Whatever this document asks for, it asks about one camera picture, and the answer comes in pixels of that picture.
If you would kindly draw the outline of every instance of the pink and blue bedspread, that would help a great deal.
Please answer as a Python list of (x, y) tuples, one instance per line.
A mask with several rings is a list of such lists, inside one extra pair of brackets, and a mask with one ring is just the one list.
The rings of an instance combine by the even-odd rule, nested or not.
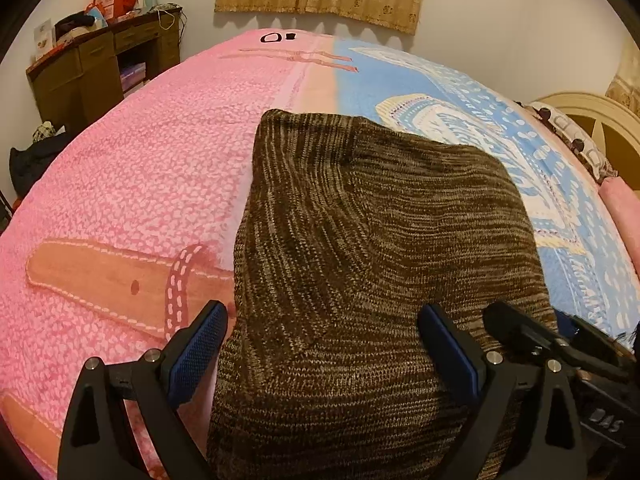
[[(253, 138), (270, 108), (361, 115), (488, 151), (520, 189), (552, 304), (611, 335), (640, 319), (638, 277), (595, 183), (517, 105), (397, 50), (302, 31), (263, 43), (267, 32), (191, 57), (89, 127), (0, 238), (0, 410), (46, 478), (85, 359), (137, 359), (208, 299), (232, 306)], [(200, 444), (213, 384), (180, 412)]]

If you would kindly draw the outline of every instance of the desk top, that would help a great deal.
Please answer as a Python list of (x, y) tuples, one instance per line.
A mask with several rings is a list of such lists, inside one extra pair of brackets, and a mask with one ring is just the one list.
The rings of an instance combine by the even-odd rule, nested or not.
[[(175, 7), (174, 9), (167, 9), (166, 12), (169, 14), (176, 14), (182, 11), (182, 7)], [(78, 45), (84, 43), (85, 41), (92, 40), (97, 36), (102, 34), (107, 34), (111, 32), (112, 34), (116, 34), (117, 32), (121, 32), (126, 30), (129, 27), (135, 27), (136, 25), (142, 25), (143, 23), (152, 22), (153, 20), (160, 20), (160, 17), (164, 14), (164, 11), (149, 11), (145, 14), (141, 14), (140, 16), (136, 16), (135, 18), (129, 18), (128, 20), (124, 20), (123, 22), (115, 23), (113, 25), (109, 25), (108, 27), (99, 28), (98, 30), (92, 30), (82, 36), (78, 36), (73, 39), (70, 43), (67, 43), (62, 48), (54, 47), (49, 53), (45, 54), (42, 58), (37, 60), (34, 64), (32, 64), (26, 70), (27, 76), (33, 80), (37, 75), (44, 70), (47, 66), (57, 60), (60, 56), (62, 56), (65, 52), (68, 52), (72, 48), (77, 47)]]

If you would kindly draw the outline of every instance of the patterned pillow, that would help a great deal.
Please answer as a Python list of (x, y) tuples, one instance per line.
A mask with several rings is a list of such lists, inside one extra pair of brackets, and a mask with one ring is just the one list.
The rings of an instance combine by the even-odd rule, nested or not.
[(618, 172), (613, 169), (590, 135), (570, 117), (538, 101), (529, 104), (527, 108), (535, 111), (538, 118), (562, 139), (598, 184), (602, 184), (608, 176), (618, 176)]

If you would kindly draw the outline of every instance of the pink pillow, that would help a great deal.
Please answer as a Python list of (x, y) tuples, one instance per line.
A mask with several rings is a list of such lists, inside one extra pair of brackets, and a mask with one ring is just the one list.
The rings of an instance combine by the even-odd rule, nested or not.
[(599, 193), (640, 274), (640, 198), (619, 176), (605, 178)]

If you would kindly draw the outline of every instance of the cream headboard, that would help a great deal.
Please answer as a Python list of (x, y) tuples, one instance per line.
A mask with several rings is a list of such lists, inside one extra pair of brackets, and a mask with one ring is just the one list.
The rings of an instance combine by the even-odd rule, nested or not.
[(640, 118), (613, 99), (586, 92), (559, 92), (538, 101), (564, 112), (590, 134), (640, 196)]

